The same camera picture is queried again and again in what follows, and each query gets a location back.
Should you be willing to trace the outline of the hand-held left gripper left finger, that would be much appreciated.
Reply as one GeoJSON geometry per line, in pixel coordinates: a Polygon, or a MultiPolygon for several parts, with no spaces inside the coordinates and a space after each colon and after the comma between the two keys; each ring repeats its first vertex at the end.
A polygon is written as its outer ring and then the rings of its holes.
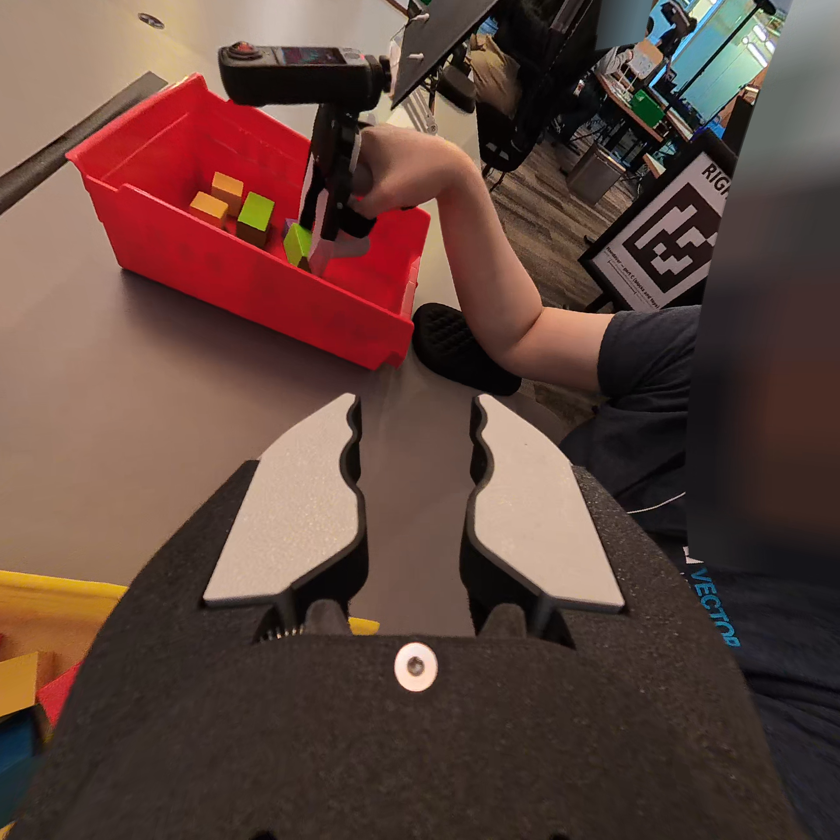
{"type": "Polygon", "coordinates": [[[361,399],[346,392],[259,458],[203,594],[206,607],[268,605],[282,627],[310,606],[347,612],[368,576],[361,399]]]}

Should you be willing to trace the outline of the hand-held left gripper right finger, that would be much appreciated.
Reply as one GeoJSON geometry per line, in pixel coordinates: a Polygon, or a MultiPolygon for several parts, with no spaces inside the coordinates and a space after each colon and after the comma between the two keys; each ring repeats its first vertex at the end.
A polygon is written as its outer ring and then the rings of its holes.
{"type": "Polygon", "coordinates": [[[477,627],[501,604],[529,631],[564,630],[563,610],[618,614],[625,600],[571,462],[496,397],[470,411],[474,482],[461,580],[477,627]]]}

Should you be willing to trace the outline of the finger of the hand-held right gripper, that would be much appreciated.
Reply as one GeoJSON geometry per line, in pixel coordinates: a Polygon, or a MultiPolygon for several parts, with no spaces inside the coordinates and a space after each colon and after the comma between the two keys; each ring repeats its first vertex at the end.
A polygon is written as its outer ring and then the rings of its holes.
{"type": "Polygon", "coordinates": [[[311,234],[308,270],[316,277],[323,276],[333,259],[361,257],[368,253],[368,237],[351,236],[337,229],[334,239],[326,238],[324,231],[329,209],[329,190],[315,164],[308,164],[298,214],[298,222],[311,234]]]}

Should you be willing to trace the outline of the red plastic bin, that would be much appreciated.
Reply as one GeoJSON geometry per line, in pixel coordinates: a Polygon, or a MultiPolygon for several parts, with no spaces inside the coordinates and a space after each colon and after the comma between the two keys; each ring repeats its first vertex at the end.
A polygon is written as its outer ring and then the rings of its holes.
{"type": "Polygon", "coordinates": [[[122,268],[375,371],[399,368],[431,222],[423,209],[379,216],[363,257],[324,278],[287,261],[309,139],[257,108],[223,100],[195,73],[111,121],[67,154],[122,268]],[[216,172],[275,202],[265,248],[190,215],[216,172]]]}

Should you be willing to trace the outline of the long green wooden block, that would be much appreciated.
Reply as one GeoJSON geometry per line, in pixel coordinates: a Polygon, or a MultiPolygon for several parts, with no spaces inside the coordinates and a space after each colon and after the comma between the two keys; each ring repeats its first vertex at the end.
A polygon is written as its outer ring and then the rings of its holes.
{"type": "Polygon", "coordinates": [[[268,197],[249,192],[237,217],[237,237],[252,246],[264,249],[275,205],[276,203],[268,197]]]}

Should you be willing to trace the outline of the orange wooden block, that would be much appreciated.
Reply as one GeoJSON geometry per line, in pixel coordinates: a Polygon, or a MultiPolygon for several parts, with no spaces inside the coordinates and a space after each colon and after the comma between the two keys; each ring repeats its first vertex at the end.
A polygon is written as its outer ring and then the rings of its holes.
{"type": "Polygon", "coordinates": [[[242,181],[220,171],[213,174],[211,196],[227,205],[227,215],[238,218],[245,200],[245,185],[242,181]]]}

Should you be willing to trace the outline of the yellow wooden cube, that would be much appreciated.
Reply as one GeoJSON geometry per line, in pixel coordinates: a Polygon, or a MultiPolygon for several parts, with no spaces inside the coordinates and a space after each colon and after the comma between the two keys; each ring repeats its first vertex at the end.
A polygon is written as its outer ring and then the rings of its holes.
{"type": "Polygon", "coordinates": [[[40,653],[1,662],[1,718],[35,704],[41,671],[40,653]]]}
{"type": "Polygon", "coordinates": [[[206,192],[197,192],[189,207],[188,213],[199,220],[222,229],[228,216],[228,203],[206,192]]]}

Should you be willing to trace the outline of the yellow plastic bin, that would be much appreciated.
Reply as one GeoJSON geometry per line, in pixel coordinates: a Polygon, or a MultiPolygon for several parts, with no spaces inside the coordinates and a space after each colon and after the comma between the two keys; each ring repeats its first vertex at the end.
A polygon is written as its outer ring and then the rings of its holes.
{"type": "Polygon", "coordinates": [[[82,784],[127,737],[166,712],[222,659],[278,626],[265,606],[207,610],[204,584],[143,570],[129,588],[2,572],[2,656],[38,648],[81,663],[45,758],[13,816],[13,838],[49,838],[82,784]]]}

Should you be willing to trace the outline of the blue rectangular wooden block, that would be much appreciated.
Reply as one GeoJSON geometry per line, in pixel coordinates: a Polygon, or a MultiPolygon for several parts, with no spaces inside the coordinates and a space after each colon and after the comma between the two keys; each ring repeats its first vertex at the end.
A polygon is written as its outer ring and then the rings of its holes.
{"type": "Polygon", "coordinates": [[[39,703],[2,717],[1,799],[11,808],[22,799],[41,757],[54,738],[54,727],[39,703]]]}

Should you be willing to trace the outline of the person's right hand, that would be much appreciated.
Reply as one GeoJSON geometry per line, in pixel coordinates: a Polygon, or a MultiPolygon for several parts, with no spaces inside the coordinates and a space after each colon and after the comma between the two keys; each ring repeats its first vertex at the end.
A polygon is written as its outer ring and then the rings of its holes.
{"type": "Polygon", "coordinates": [[[366,218],[412,208],[479,174],[455,143],[390,124],[362,130],[351,206],[366,218]]]}

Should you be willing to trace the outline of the black table pad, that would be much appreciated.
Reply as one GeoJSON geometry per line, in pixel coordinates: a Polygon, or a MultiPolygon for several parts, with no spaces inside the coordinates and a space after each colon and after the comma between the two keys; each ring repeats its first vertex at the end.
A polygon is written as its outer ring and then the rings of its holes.
{"type": "Polygon", "coordinates": [[[441,70],[436,93],[467,114],[476,110],[476,85],[468,74],[455,66],[449,65],[441,70]]]}

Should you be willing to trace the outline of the black mesh pad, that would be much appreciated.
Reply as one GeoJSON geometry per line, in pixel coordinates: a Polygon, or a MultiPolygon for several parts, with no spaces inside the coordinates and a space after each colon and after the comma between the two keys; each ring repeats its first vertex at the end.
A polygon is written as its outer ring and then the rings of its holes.
{"type": "Polygon", "coordinates": [[[522,384],[505,371],[476,341],[463,313],[438,302],[420,306],[413,315],[415,356],[431,372],[494,396],[510,396],[522,384]]]}

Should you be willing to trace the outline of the grey trash can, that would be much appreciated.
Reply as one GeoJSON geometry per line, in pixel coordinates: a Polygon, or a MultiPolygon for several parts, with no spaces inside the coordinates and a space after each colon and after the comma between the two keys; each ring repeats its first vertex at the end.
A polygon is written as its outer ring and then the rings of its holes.
{"type": "Polygon", "coordinates": [[[627,168],[598,142],[594,142],[566,176],[570,194],[590,207],[598,204],[627,168]]]}

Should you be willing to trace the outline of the red wooden cube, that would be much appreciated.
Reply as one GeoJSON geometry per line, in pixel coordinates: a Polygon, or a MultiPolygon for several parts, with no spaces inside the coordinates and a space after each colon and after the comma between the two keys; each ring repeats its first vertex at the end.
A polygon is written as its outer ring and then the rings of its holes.
{"type": "Polygon", "coordinates": [[[37,707],[50,732],[56,729],[82,664],[83,660],[76,662],[36,692],[37,707]]]}

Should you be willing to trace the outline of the framed marker sign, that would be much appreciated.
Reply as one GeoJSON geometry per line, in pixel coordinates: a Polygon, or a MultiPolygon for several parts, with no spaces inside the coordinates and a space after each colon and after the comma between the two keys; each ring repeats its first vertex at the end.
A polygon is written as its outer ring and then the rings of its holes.
{"type": "Polygon", "coordinates": [[[700,305],[737,162],[710,129],[678,152],[579,258],[601,290],[584,311],[700,305]]]}

